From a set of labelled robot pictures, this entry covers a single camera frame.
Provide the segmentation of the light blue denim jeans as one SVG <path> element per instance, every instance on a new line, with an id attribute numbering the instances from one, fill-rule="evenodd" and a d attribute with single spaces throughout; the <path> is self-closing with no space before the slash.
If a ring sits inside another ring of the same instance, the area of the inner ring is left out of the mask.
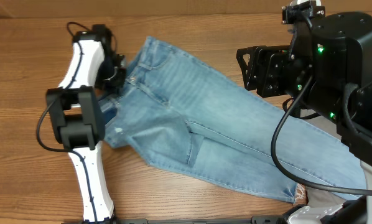
<path id="1" fill-rule="evenodd" d="M 193 55 L 148 37 L 119 93 L 100 100 L 105 141 L 158 169 L 293 203 L 298 185 L 274 165 L 283 111 Z"/>

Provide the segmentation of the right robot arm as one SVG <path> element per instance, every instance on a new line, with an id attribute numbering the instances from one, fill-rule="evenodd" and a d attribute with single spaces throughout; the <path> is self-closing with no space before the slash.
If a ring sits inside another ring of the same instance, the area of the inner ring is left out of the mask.
<path id="1" fill-rule="evenodd" d="M 286 6 L 289 45 L 239 49 L 244 87 L 267 98 L 289 95 L 286 116 L 311 109 L 335 123 L 341 141 L 360 160 L 366 189 L 332 207 L 298 207 L 255 223 L 372 223 L 372 17 L 364 12 L 327 16 L 322 6 Z"/>

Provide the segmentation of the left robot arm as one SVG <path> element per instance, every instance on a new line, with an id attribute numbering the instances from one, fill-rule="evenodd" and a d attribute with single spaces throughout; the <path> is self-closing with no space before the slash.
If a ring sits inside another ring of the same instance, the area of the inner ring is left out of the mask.
<path id="1" fill-rule="evenodd" d="M 116 93 L 126 79 L 126 59 L 104 24 L 71 33 L 73 57 L 57 88 L 46 92 L 47 107 L 37 125 L 50 117 L 59 150 L 69 155 L 83 200 L 82 223 L 117 223 L 114 202 L 106 186 L 102 143 L 105 118 L 96 90 Z"/>

